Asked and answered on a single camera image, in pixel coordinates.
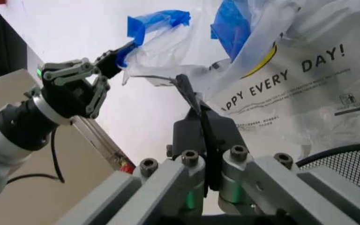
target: metal screw head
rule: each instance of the metal screw head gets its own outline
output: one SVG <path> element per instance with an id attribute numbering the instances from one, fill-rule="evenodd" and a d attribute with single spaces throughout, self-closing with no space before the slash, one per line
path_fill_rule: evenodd
<path id="1" fill-rule="evenodd" d="M 146 158 L 140 162 L 140 172 L 145 177 L 150 177 L 158 169 L 158 162 L 154 158 Z"/>
<path id="2" fill-rule="evenodd" d="M 247 159 L 248 149 L 242 145 L 234 145 L 230 149 L 230 155 L 238 162 L 242 162 Z"/>
<path id="3" fill-rule="evenodd" d="M 293 158 L 288 154 L 276 153 L 274 158 L 289 170 L 293 166 Z"/>
<path id="4" fill-rule="evenodd" d="M 186 166 L 196 166 L 199 154 L 195 150 L 185 150 L 181 153 L 181 162 Z"/>

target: bolt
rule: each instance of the bolt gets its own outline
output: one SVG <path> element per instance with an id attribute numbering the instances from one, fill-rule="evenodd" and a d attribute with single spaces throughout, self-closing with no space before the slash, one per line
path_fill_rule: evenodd
<path id="1" fill-rule="evenodd" d="M 168 144 L 166 146 L 166 156 L 167 157 L 172 157 L 173 156 L 173 145 Z"/>
<path id="2" fill-rule="evenodd" d="M 93 113 L 90 115 L 91 119 L 95 119 L 98 117 L 98 113 Z"/>
<path id="3" fill-rule="evenodd" d="M 158 169 L 158 162 L 154 158 L 146 158 L 140 163 L 140 172 L 145 177 L 150 177 Z"/>
<path id="4" fill-rule="evenodd" d="M 290 155 L 285 153 L 276 153 L 274 158 L 287 169 L 291 170 L 291 167 L 293 166 L 293 158 Z"/>
<path id="5" fill-rule="evenodd" d="M 242 145 L 234 145 L 230 149 L 230 155 L 238 162 L 242 162 L 247 159 L 248 149 Z"/>
<path id="6" fill-rule="evenodd" d="M 185 150 L 181 154 L 181 161 L 186 166 L 196 166 L 198 164 L 199 154 L 195 150 Z"/>

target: plastic bag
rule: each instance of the plastic bag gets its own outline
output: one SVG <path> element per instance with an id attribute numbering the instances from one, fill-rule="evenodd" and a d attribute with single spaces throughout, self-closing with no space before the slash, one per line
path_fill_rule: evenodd
<path id="1" fill-rule="evenodd" d="M 360 0 L 307 1 L 267 60 L 210 104 L 246 135 L 360 143 Z"/>
<path id="2" fill-rule="evenodd" d="M 235 38 L 242 19 L 206 18 L 223 15 L 227 3 L 249 24 L 249 35 Z M 217 8 L 192 11 L 189 26 L 162 30 L 132 51 L 125 79 L 186 74 L 244 135 L 329 147 L 360 142 L 360 0 L 225 0 L 222 6 L 217 14 Z M 211 39 L 212 23 L 220 41 Z M 226 23 L 227 35 L 220 30 Z"/>
<path id="3" fill-rule="evenodd" d="M 193 89 L 200 93 L 201 98 L 210 99 L 259 64 L 270 51 L 273 42 L 291 25 L 299 10 L 298 5 L 303 1 L 267 0 L 265 2 L 260 8 L 259 4 L 255 5 L 256 16 L 251 17 L 254 21 L 249 22 L 256 24 L 256 32 L 248 37 L 233 63 L 220 43 L 211 39 L 210 32 L 201 33 L 210 29 L 213 22 L 213 19 L 206 18 L 210 14 L 207 11 L 213 7 L 205 6 L 203 9 L 190 11 L 189 26 L 179 24 L 163 30 L 127 55 L 125 60 L 127 67 L 123 68 L 123 83 L 126 83 L 131 76 L 175 78 L 178 74 L 186 74 Z M 243 1 L 238 0 L 235 3 L 243 4 Z M 158 86 L 170 85 L 165 80 L 150 79 L 150 81 Z"/>

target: gray metal bar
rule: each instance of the gray metal bar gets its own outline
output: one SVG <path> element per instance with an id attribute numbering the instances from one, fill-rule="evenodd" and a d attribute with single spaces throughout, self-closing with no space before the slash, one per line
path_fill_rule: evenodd
<path id="1" fill-rule="evenodd" d="M 238 163 L 223 155 L 224 174 L 239 182 L 266 213 L 282 209 L 301 224 L 356 224 L 273 157 Z"/>
<path id="2" fill-rule="evenodd" d="M 166 160 L 109 221 L 109 225 L 155 224 L 161 216 L 176 216 L 192 188 L 183 164 Z"/>
<path id="3" fill-rule="evenodd" d="M 67 212 L 57 224 L 106 224 L 140 186 L 139 179 L 116 171 Z"/>
<path id="4" fill-rule="evenodd" d="M 325 166 L 298 176 L 360 224 L 360 187 Z"/>

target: black cable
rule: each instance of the black cable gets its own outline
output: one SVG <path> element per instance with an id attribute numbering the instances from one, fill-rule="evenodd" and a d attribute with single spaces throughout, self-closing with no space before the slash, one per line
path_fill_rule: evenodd
<path id="1" fill-rule="evenodd" d="M 52 180 L 59 180 L 59 178 L 49 175 L 49 174 L 45 174 L 45 173 L 30 173 L 30 174 L 20 175 L 20 176 L 11 178 L 10 180 L 7 181 L 6 184 L 12 183 L 16 180 L 20 180 L 23 178 L 28 178 L 28 177 L 45 177 L 45 178 L 50 178 Z"/>
<path id="2" fill-rule="evenodd" d="M 56 128 L 51 132 L 51 152 L 52 152 L 52 159 L 53 159 L 53 167 L 55 167 L 55 172 L 56 172 L 56 175 L 58 175 L 60 182 L 62 184 L 64 184 L 65 179 L 63 178 L 62 172 L 60 171 L 58 158 L 56 157 L 55 134 L 56 134 Z"/>
<path id="3" fill-rule="evenodd" d="M 20 175 L 20 176 L 11 178 L 7 181 L 6 184 L 12 183 L 16 180 L 29 178 L 29 177 L 44 177 L 44 178 L 50 178 L 52 180 L 59 180 L 63 184 L 65 183 L 65 179 L 63 178 L 62 172 L 60 171 L 58 159 L 56 157 L 55 134 L 56 134 L 56 128 L 51 132 L 51 153 L 52 153 L 52 159 L 53 159 L 53 166 L 55 167 L 55 172 L 58 175 L 58 177 L 49 175 L 49 174 L 45 174 L 45 173 L 30 173 L 30 174 Z"/>

